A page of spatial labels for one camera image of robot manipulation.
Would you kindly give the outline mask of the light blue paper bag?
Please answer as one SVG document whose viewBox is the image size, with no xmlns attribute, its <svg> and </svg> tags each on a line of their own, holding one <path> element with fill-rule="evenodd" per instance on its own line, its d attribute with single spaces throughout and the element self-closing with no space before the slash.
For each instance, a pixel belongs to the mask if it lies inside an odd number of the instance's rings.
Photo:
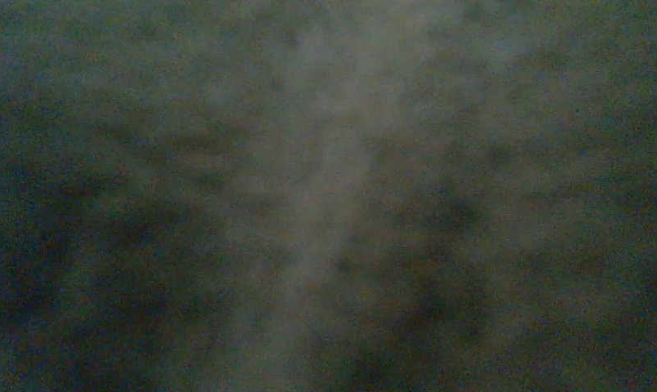
<svg viewBox="0 0 657 392">
<path fill-rule="evenodd" d="M 0 1 L 0 391 L 657 391 L 657 1 Z"/>
</svg>

